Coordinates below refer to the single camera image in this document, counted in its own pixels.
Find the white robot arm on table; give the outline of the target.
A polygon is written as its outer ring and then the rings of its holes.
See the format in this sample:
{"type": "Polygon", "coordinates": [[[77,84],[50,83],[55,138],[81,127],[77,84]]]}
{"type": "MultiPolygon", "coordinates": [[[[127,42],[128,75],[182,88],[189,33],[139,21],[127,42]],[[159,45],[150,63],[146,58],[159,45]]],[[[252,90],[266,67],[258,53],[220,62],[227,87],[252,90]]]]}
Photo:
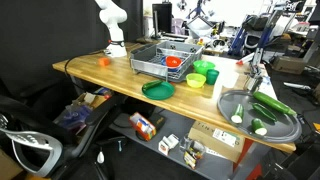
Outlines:
{"type": "Polygon", "coordinates": [[[127,13],[112,0],[95,0],[100,7],[99,18],[106,25],[110,34],[106,52],[111,57],[124,57],[127,51],[124,45],[123,30],[118,26],[127,20],[127,13]]]}

